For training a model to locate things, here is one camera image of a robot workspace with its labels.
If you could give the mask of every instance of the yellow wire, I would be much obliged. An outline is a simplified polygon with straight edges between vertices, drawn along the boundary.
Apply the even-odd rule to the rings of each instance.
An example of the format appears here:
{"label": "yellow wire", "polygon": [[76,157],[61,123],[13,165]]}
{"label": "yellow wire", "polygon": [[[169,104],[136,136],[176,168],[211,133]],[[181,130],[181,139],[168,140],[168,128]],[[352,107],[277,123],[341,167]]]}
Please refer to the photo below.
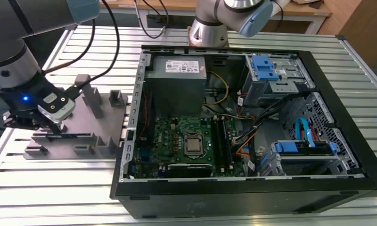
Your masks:
{"label": "yellow wire", "polygon": [[223,101],[228,98],[229,86],[228,86],[227,81],[221,78],[221,76],[220,76],[217,73],[215,73],[215,72],[212,72],[212,71],[207,71],[207,72],[209,72],[209,73],[213,74],[216,77],[219,77],[220,80],[223,81],[223,83],[225,84],[225,87],[227,87],[225,96],[224,96],[224,98],[223,98],[221,100],[219,100],[217,102],[213,102],[213,103],[203,104],[203,105],[217,105],[220,102],[223,102]]}

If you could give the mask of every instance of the gray metal panel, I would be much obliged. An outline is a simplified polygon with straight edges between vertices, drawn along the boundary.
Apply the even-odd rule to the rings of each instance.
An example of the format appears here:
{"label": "gray metal panel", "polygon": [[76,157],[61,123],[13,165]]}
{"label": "gray metal panel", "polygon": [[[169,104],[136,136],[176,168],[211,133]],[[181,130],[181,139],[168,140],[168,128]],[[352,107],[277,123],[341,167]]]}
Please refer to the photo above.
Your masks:
{"label": "gray metal panel", "polygon": [[[80,26],[64,34],[47,66],[68,61],[84,51],[89,33],[91,27]],[[48,75],[57,86],[67,88],[79,73],[96,75],[109,66],[116,47],[115,30],[97,27],[96,33],[87,58]],[[187,31],[179,29],[169,29],[164,40],[148,40],[140,28],[120,28],[120,33],[121,58],[93,87],[101,92],[121,89],[131,94],[140,45],[183,46],[188,38]],[[313,53],[377,156],[377,83],[371,82],[369,77],[375,75],[363,69],[363,63],[355,60],[357,56],[349,54],[341,42],[328,35],[260,33],[244,38],[233,32],[229,32],[229,42],[235,43],[232,47],[299,49]],[[121,204],[109,199],[115,160],[28,161],[23,151],[31,135],[31,131],[8,129],[0,140],[0,144],[7,143],[0,147],[0,225],[377,226],[377,197],[356,200],[321,214],[135,220]]]}

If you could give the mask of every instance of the red wire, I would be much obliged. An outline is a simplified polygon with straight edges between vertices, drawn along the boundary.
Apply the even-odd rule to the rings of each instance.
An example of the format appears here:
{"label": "red wire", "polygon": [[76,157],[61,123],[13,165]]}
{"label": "red wire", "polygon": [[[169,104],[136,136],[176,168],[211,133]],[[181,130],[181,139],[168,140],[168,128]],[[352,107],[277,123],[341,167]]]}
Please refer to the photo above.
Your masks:
{"label": "red wire", "polygon": [[148,109],[147,109],[147,94],[144,93],[144,108],[145,108],[145,124],[144,124],[144,128],[143,128],[143,131],[141,131],[141,134],[139,136],[139,140],[141,139],[141,136],[145,132],[145,129],[147,129],[147,123],[148,123]]}
{"label": "red wire", "polygon": [[313,139],[315,139],[315,140],[320,140],[315,129],[313,129],[311,126],[309,126],[309,128],[311,128],[311,130],[312,130]]}

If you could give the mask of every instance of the black wire bundle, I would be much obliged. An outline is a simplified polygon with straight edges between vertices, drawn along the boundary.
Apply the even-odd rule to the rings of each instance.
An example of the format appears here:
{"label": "black wire bundle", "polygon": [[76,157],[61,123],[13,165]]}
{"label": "black wire bundle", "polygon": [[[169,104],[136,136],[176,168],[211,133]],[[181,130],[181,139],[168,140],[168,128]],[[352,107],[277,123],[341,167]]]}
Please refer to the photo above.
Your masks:
{"label": "black wire bundle", "polygon": [[312,91],[304,91],[304,92],[300,92],[300,93],[296,93],[296,94],[289,94],[288,96],[281,98],[279,101],[276,101],[271,106],[268,106],[268,108],[260,113],[259,117],[256,118],[255,126],[243,135],[240,135],[236,138],[236,141],[241,140],[244,137],[247,137],[247,136],[249,136],[249,135],[252,135],[253,133],[257,132],[257,128],[260,127],[263,121],[265,119],[268,119],[269,116],[279,113],[279,111],[283,109],[283,107],[285,106],[285,104],[289,100],[299,98],[299,97],[307,97],[311,93],[312,93]]}

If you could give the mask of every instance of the power cable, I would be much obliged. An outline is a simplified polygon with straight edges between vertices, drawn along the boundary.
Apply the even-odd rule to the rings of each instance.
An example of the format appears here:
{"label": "power cable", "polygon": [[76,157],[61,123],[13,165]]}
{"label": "power cable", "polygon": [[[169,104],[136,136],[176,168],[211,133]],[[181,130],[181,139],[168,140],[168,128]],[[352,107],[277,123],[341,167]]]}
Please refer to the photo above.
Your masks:
{"label": "power cable", "polygon": [[115,63],[117,61],[117,56],[119,56],[119,52],[120,52],[120,33],[119,33],[119,26],[117,26],[117,22],[116,22],[116,18],[115,18],[115,14],[112,12],[112,9],[107,3],[105,0],[101,0],[103,4],[107,7],[107,10],[109,12],[111,18],[112,18],[112,22],[113,22],[113,26],[115,26],[115,30],[116,30],[116,40],[117,40],[117,44],[116,44],[116,53],[115,53],[115,58],[112,60],[111,66],[108,67],[108,69],[99,75],[96,75],[93,78],[88,79],[85,82],[83,82],[80,85],[75,85],[72,87],[69,87],[65,91],[67,95],[72,98],[76,99],[80,95],[80,90],[84,88],[84,86],[87,86],[92,81],[95,81],[96,79],[99,79],[101,76],[104,76],[113,68]]}
{"label": "power cable", "polygon": [[[135,9],[136,9],[136,14],[137,14],[137,17],[139,17],[140,26],[141,26],[141,28],[143,28],[143,31],[144,31],[145,35],[147,35],[149,38],[152,38],[152,39],[157,39],[157,38],[164,34],[164,32],[165,32],[165,30],[167,30],[167,28],[168,28],[168,26],[169,26],[169,12],[168,12],[167,7],[165,7],[165,5],[164,5],[164,3],[163,3],[163,0],[159,0],[159,2],[161,3],[161,5],[163,5],[163,7],[164,7],[164,10],[165,10],[165,13],[167,13],[167,24],[165,24],[165,26],[161,28],[161,31],[160,31],[159,35],[157,35],[157,36],[152,36],[152,35],[147,32],[145,27],[144,27],[144,24],[143,24],[143,20],[141,20],[141,16],[140,16],[140,10],[139,10],[139,7],[137,7],[137,0],[133,0],[133,6],[135,6]],[[153,6],[151,6],[151,5],[148,4],[148,2],[147,2],[145,0],[144,0],[144,3],[155,10],[155,12],[156,12],[159,15],[161,15],[161,14],[159,13],[159,11],[153,8]]]}
{"label": "power cable", "polygon": [[281,19],[279,20],[277,28],[276,28],[275,31],[273,31],[273,32],[277,32],[279,29],[280,29],[280,27],[281,27],[281,25],[283,25],[283,21],[284,21],[284,9],[283,9],[281,5],[277,3],[277,0],[271,0],[271,1],[272,1],[273,3],[276,3],[277,6],[279,6],[279,8],[281,9]]}
{"label": "power cable", "polygon": [[84,50],[84,52],[81,53],[81,55],[72,61],[64,63],[64,64],[60,64],[49,69],[47,69],[44,72],[48,74],[48,73],[52,73],[53,71],[57,71],[59,69],[61,68],[65,68],[68,66],[71,66],[75,62],[77,62],[83,57],[84,55],[88,53],[89,51],[89,48],[92,46],[92,43],[93,43],[93,38],[95,38],[95,30],[96,30],[96,22],[95,22],[95,19],[92,20],[92,32],[91,32],[91,39],[89,39],[89,43],[87,45],[87,48]]}

